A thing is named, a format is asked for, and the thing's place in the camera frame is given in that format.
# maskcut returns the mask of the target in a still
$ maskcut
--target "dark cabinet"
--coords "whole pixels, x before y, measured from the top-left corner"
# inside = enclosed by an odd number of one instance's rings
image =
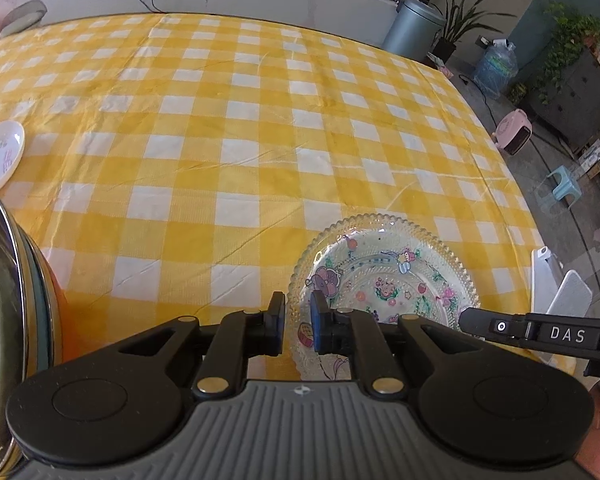
[[[548,91],[549,104],[542,104],[535,91],[526,107],[559,130],[577,152],[600,129],[600,64],[586,51],[562,75],[560,91]]]

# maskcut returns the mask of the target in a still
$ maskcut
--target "yellow checkered tablecloth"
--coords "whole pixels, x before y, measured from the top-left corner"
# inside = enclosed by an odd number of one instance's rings
[[[266,306],[318,232],[367,212],[439,235],[483,307],[528,310],[542,240],[520,190],[460,94],[409,60],[219,16],[61,23],[0,40],[7,119],[26,150],[0,196],[66,291],[66,358]],[[259,366],[296,377],[288,356]]]

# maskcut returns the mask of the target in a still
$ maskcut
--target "silver screw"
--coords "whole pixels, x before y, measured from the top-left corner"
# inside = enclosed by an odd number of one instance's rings
[[[394,377],[380,377],[371,387],[379,394],[396,394],[404,388],[404,383]]]
[[[229,383],[222,377],[205,377],[196,386],[204,394],[219,394],[229,387]]]

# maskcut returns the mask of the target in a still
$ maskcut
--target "black plant pot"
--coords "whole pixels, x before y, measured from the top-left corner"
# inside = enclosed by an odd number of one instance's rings
[[[451,54],[456,51],[456,46],[453,43],[449,43],[445,38],[440,38],[436,43],[436,46],[433,48],[431,53],[439,57],[444,63],[449,61]]]

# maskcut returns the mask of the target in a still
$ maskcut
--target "power outlet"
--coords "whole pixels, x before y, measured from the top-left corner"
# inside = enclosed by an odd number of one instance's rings
[[[487,49],[493,44],[493,41],[487,40],[484,36],[478,36],[478,39],[475,40],[475,44],[480,48]]]

